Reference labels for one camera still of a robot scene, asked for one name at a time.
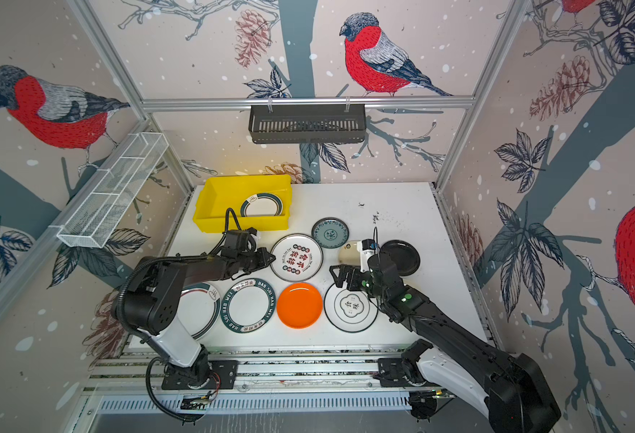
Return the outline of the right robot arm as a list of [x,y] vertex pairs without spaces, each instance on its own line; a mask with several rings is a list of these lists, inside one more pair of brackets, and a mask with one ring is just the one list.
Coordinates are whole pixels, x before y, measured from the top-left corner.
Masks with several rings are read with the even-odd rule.
[[550,432],[561,411],[539,365],[510,354],[456,323],[400,277],[386,254],[363,266],[333,265],[335,285],[363,292],[393,323],[419,336],[402,356],[413,384],[438,384],[477,409],[495,432]]

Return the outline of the white plate green lettered rim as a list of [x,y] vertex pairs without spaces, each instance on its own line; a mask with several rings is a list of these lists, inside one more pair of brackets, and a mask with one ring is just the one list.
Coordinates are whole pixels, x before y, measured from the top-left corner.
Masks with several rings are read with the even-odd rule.
[[245,279],[227,290],[221,302],[220,319],[236,334],[248,334],[265,326],[276,310],[277,297],[270,283]]

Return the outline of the black hanging basket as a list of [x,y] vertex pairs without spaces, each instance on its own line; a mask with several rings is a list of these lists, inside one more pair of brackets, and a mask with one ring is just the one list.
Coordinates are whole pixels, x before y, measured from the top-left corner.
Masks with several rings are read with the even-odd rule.
[[254,106],[248,131],[255,144],[358,144],[366,139],[364,105]]

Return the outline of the white plate green red rim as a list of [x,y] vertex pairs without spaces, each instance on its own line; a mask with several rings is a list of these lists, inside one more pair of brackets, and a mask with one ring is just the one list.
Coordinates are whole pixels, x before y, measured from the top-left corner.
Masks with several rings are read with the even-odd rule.
[[199,339],[214,327],[220,310],[218,288],[210,283],[200,283],[181,293],[177,317],[191,337]]

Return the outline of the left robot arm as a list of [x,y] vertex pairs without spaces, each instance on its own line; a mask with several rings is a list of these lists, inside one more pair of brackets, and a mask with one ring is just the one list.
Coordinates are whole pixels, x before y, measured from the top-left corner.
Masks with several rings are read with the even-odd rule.
[[230,230],[208,253],[146,257],[121,286],[112,316],[139,337],[165,366],[195,385],[212,375],[209,352],[178,317],[184,289],[209,281],[234,280],[270,267],[276,257],[255,242],[257,231]]

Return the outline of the white plate green striped rim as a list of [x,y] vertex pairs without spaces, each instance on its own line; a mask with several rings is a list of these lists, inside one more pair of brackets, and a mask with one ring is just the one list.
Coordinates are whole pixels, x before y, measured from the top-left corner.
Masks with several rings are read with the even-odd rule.
[[244,218],[277,217],[283,212],[283,201],[272,193],[258,193],[247,198],[240,207]]

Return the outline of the orange plate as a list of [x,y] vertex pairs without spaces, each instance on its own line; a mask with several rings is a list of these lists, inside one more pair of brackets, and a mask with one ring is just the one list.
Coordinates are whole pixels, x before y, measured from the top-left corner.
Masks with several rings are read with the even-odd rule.
[[280,321],[289,328],[309,328],[320,318],[323,299],[311,284],[295,283],[283,290],[277,302]]

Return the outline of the white plate black clover pattern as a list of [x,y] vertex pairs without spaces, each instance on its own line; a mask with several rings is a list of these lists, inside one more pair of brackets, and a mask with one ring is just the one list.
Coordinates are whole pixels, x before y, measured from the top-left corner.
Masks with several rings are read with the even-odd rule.
[[332,284],[323,299],[328,321],[342,332],[356,334],[371,328],[379,310],[363,292],[350,292]]

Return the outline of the cream plate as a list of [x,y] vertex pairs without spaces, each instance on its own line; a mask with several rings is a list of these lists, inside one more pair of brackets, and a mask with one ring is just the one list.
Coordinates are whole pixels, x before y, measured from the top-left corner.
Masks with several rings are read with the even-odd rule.
[[338,251],[338,262],[359,267],[361,264],[362,241],[352,240],[344,244]]

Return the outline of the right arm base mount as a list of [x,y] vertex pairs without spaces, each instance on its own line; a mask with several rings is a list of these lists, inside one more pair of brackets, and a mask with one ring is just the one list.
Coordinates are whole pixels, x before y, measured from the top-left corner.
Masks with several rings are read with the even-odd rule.
[[379,358],[377,371],[373,376],[383,388],[433,387],[436,384],[413,373],[410,363],[401,358]]

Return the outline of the yellow plastic bin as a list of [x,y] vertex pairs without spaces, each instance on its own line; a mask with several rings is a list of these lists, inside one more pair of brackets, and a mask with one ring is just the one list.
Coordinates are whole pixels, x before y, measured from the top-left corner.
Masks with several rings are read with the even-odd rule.
[[[283,201],[281,216],[251,216],[240,214],[242,203],[258,193],[272,193]],[[234,220],[226,219],[227,209],[233,209],[241,228],[258,231],[282,231],[289,227],[292,206],[292,178],[288,175],[242,175],[215,177],[207,180],[193,216],[193,222],[203,233],[220,234],[225,227],[233,227]]]

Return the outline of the aluminium frame crossbar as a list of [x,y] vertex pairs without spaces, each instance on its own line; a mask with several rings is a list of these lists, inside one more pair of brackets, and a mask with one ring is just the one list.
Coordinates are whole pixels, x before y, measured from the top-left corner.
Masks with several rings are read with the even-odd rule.
[[140,107],[147,113],[191,111],[243,111],[252,106],[318,106],[336,105],[347,108],[364,105],[366,108],[472,108],[476,99],[471,96],[440,97],[299,97],[298,99],[143,99]]

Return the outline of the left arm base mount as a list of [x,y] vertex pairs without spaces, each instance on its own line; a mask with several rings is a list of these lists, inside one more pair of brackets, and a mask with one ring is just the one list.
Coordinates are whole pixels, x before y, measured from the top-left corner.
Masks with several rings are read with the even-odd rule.
[[191,367],[166,364],[161,388],[165,391],[231,390],[238,366],[234,360],[204,361]]

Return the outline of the aluminium rail base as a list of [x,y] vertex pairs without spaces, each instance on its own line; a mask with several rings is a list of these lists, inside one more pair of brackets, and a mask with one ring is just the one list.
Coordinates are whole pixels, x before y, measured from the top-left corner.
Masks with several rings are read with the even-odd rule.
[[[165,391],[164,372],[147,359],[101,364],[82,393],[74,424],[83,431],[98,415],[158,414],[166,408],[181,417],[322,411],[413,411],[425,417],[458,398],[433,387],[383,388],[373,378],[379,358],[402,358],[408,350],[219,354],[212,361],[239,363],[231,390]],[[144,389],[150,375],[157,402]]]

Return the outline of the white plate red chinese characters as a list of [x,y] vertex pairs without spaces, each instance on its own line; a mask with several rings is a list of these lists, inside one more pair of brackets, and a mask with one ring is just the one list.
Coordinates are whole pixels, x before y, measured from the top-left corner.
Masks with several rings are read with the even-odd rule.
[[300,283],[315,276],[324,262],[324,253],[315,239],[303,234],[291,234],[277,241],[271,253],[276,260],[273,273],[283,281]]

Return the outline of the small teal patterned plate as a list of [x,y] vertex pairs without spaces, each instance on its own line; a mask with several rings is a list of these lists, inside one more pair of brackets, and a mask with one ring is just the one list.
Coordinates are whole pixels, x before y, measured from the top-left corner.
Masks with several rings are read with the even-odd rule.
[[350,231],[339,218],[321,218],[311,229],[311,237],[326,249],[339,249],[349,240]]

